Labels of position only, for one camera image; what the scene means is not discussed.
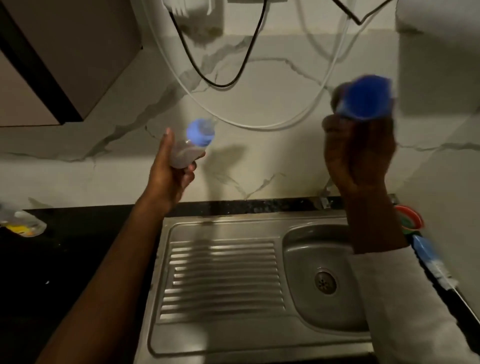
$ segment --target white sleeve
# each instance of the white sleeve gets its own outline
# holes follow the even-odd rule
[[[479,364],[411,247],[352,255],[381,364]]]

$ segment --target granite countertop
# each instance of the granite countertop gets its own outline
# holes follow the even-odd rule
[[[312,199],[180,203],[170,216],[213,216],[278,211],[312,211]],[[31,210],[47,230],[22,238],[0,229],[0,362],[33,363],[85,288],[132,205]],[[113,363],[132,363],[153,272],[152,259],[135,313],[135,324]],[[480,326],[452,292],[435,288],[457,318],[471,348],[480,353]]]

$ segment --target white cable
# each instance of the white cable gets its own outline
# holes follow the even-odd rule
[[[180,77],[177,75],[177,73],[175,72],[175,70],[173,69],[170,61],[168,60],[167,58],[167,55],[165,54],[165,51],[163,50],[162,46],[161,46],[161,43],[160,43],[160,40],[159,40],[159,37],[158,35],[155,33],[154,31],[154,28],[152,27],[151,23],[150,23],[150,17],[147,15],[147,18],[148,18],[148,22],[150,24],[150,28],[152,29],[152,32],[154,33],[154,36],[155,36],[155,41],[156,41],[156,44],[158,46],[158,49],[160,50],[160,54],[162,55],[163,59],[165,60],[165,63],[167,64],[168,68],[170,69],[170,71],[172,72],[173,76],[175,77],[175,79],[177,80],[177,82],[179,83],[179,85],[183,88],[183,90],[185,90],[185,92],[187,93],[188,96],[190,96],[190,98],[198,105],[200,106],[203,110],[205,110],[206,112],[208,112],[209,114],[211,114],[212,116],[214,116],[215,118],[221,120],[221,121],[224,121],[226,122],[227,124],[230,124],[230,125],[233,125],[233,126],[236,126],[236,127],[239,127],[239,128],[242,128],[242,129],[248,129],[248,130],[264,130],[264,129],[271,129],[271,128],[276,128],[276,127],[279,127],[281,125],[285,125],[285,124],[288,124],[288,123],[291,123],[291,122],[294,122],[297,120],[297,118],[299,118],[301,115],[303,115],[305,112],[307,112],[310,108],[312,108],[315,103],[317,102],[317,98],[320,96],[320,94],[323,92],[325,86],[327,85],[328,83],[328,80],[330,79],[330,76],[332,75],[332,72],[333,72],[333,69],[335,68],[335,65],[336,65],[336,62],[338,60],[338,56],[340,55],[340,52],[342,50],[342,47],[343,47],[343,43],[345,41],[345,37],[347,35],[347,31],[348,31],[348,25],[350,24],[350,18],[346,17],[345,18],[345,22],[343,24],[343,30],[342,30],[342,35],[340,37],[340,42],[338,44],[338,47],[336,49],[336,52],[335,52],[335,55],[332,59],[332,63],[330,64],[329,68],[328,68],[328,71],[325,75],[325,78],[324,80],[322,81],[322,84],[320,86],[320,91],[315,95],[315,97],[313,98],[313,100],[308,104],[307,107],[305,107],[302,111],[300,111],[298,114],[296,114],[294,117],[288,119],[288,120],[285,120],[285,121],[280,121],[280,122],[277,122],[275,124],[270,124],[270,125],[262,125],[262,126],[252,126],[252,125],[244,125],[244,124],[240,124],[240,123],[237,123],[237,122],[234,122],[234,121],[231,121],[231,120],[228,120],[226,118],[223,118],[221,117],[220,115],[217,115],[216,113],[214,113],[213,111],[211,111],[209,108],[207,108],[206,106],[204,106],[200,101],[198,101],[193,95],[192,93],[187,89],[187,87],[183,84],[183,82],[181,81]]]

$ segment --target black cable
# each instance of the black cable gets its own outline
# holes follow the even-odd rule
[[[355,22],[356,25],[362,25],[365,20],[367,20],[370,16],[375,14],[377,11],[379,11],[381,8],[383,8],[386,4],[391,2],[392,0],[385,0],[382,2],[379,6],[377,6],[375,9],[373,9],[371,12],[367,13],[362,20],[360,20],[352,11],[347,8],[340,0],[332,0],[342,11],[348,15],[348,17]]]
[[[264,0],[264,6],[262,8],[262,13],[260,14],[260,20],[258,21],[257,28],[255,29],[255,33],[252,36],[252,40],[250,41],[250,45],[248,46],[247,53],[245,54],[245,58],[243,59],[243,62],[240,66],[239,72],[237,73],[237,75],[235,76],[235,78],[233,80],[231,80],[229,83],[224,84],[224,85],[216,84],[215,82],[210,81],[208,78],[206,78],[202,74],[202,71],[200,70],[200,68],[198,68],[197,64],[193,60],[192,54],[190,53],[190,50],[188,49],[187,43],[185,43],[185,38],[183,37],[183,33],[180,30],[180,28],[177,24],[177,21],[175,20],[174,15],[170,12],[170,18],[172,19],[173,25],[175,26],[175,29],[177,30],[177,33],[179,34],[180,41],[183,45],[183,48],[185,49],[185,53],[187,53],[188,59],[190,60],[193,68],[197,71],[197,73],[200,75],[200,77],[203,78],[203,80],[205,82],[207,82],[209,85],[212,85],[212,86],[217,87],[217,88],[227,88],[227,87],[230,87],[233,84],[235,84],[240,79],[240,76],[243,73],[243,70],[245,69],[245,66],[247,65],[248,58],[250,57],[250,53],[252,52],[253,45],[255,44],[255,40],[257,39],[258,33],[260,31],[260,27],[262,26],[262,22],[265,18],[265,11],[266,11],[266,8],[267,8],[267,2],[268,2],[268,0]]]

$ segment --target drain strainer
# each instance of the drain strainer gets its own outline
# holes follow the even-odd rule
[[[324,294],[334,294],[336,291],[335,278],[325,271],[320,271],[315,275],[315,286]]]

